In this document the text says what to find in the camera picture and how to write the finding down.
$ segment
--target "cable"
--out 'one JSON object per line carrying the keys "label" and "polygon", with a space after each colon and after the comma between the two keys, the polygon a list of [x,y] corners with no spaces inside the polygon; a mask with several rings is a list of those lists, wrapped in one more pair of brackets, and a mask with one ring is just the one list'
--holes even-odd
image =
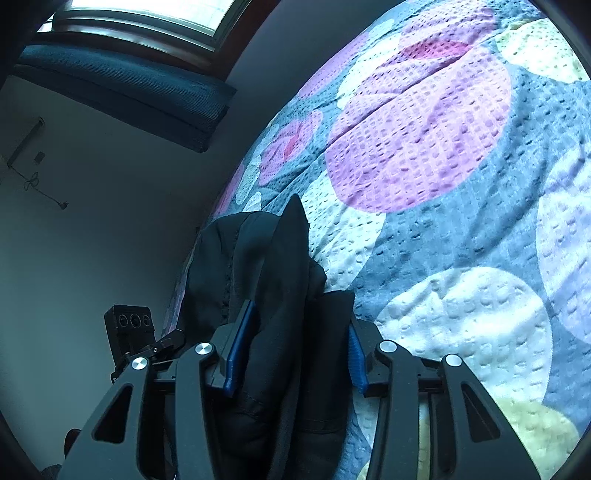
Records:
{"label": "cable", "polygon": [[68,207],[68,202],[58,202],[54,197],[48,195],[45,192],[42,192],[41,190],[39,190],[39,188],[37,188],[39,185],[39,172],[35,172],[33,175],[31,175],[31,178],[28,179],[22,173],[20,173],[16,168],[14,168],[12,165],[9,166],[9,169],[12,170],[17,175],[19,175],[23,180],[25,180],[25,184],[23,185],[23,188],[25,190],[32,188],[37,193],[40,193],[41,195],[43,195],[46,199],[49,199],[52,202],[55,202],[59,206],[59,208],[61,208],[62,210],[66,210],[66,208]]}

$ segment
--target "white wall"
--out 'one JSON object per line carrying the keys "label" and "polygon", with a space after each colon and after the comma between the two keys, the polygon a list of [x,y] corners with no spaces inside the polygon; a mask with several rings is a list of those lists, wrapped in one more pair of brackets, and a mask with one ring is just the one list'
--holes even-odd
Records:
{"label": "white wall", "polygon": [[[20,79],[0,120],[42,116],[41,187],[0,185],[0,410],[39,468],[61,462],[109,387],[103,314],[147,305],[161,319],[194,227],[267,122],[332,55],[400,0],[282,0],[228,83],[238,92],[211,148],[196,154]],[[2,152],[0,121],[0,153]],[[14,140],[4,132],[4,143]]]}
{"label": "white wall", "polygon": [[[0,152],[17,118],[7,91]],[[31,174],[43,150],[40,187],[70,206],[25,192],[14,175],[0,185],[0,410],[38,468],[62,462],[66,432],[84,425],[111,384],[104,312],[114,303],[148,306],[159,332],[195,233],[176,199],[96,161],[109,154],[101,132],[95,145],[70,142],[50,104],[38,105],[46,129],[15,166]],[[70,101],[60,106],[63,113]]]}

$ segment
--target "window frame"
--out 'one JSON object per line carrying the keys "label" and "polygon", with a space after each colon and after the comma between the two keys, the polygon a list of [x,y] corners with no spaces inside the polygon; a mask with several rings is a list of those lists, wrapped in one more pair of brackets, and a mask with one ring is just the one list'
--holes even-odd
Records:
{"label": "window frame", "polygon": [[162,15],[72,8],[72,0],[68,0],[41,27],[34,43],[117,51],[226,80],[279,1],[235,0],[213,33],[192,22]]}

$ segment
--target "black garment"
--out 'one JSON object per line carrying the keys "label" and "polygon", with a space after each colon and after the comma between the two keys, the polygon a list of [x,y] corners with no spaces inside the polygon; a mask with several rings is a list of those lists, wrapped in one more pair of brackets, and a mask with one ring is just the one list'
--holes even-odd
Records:
{"label": "black garment", "polygon": [[239,213],[201,234],[178,327],[211,339],[255,300],[260,328],[234,399],[210,398],[225,480],[330,479],[345,438],[353,294],[324,294],[294,196],[281,217]]}

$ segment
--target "wall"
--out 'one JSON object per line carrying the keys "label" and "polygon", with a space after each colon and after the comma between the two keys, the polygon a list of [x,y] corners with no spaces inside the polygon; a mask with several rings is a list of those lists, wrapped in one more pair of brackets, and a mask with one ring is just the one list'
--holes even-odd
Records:
{"label": "wall", "polygon": [[[38,115],[47,123],[17,167],[32,173],[32,157],[45,151],[41,187],[70,202],[62,212],[20,179],[0,185],[0,409],[38,467],[61,461],[65,433],[109,387],[104,312],[121,302],[162,318],[194,227],[252,142],[326,60],[397,3],[282,0],[232,70],[238,92],[200,155],[8,79],[4,124]],[[0,152],[2,135],[10,140],[0,129]]]}
{"label": "wall", "polygon": [[[22,105],[11,111],[8,91],[0,93],[5,157],[3,145],[22,138],[25,129],[13,127],[26,113]],[[72,105],[59,100],[65,115]],[[110,153],[102,132],[83,145],[53,121],[51,102],[36,114],[46,128],[15,166],[30,175],[43,150],[40,187],[70,205],[61,211],[25,192],[13,174],[0,185],[0,410],[44,468],[62,462],[66,432],[84,425],[111,384],[104,312],[114,303],[146,305],[160,331],[195,223],[177,199],[97,161]],[[145,148],[152,137],[142,140]]]}

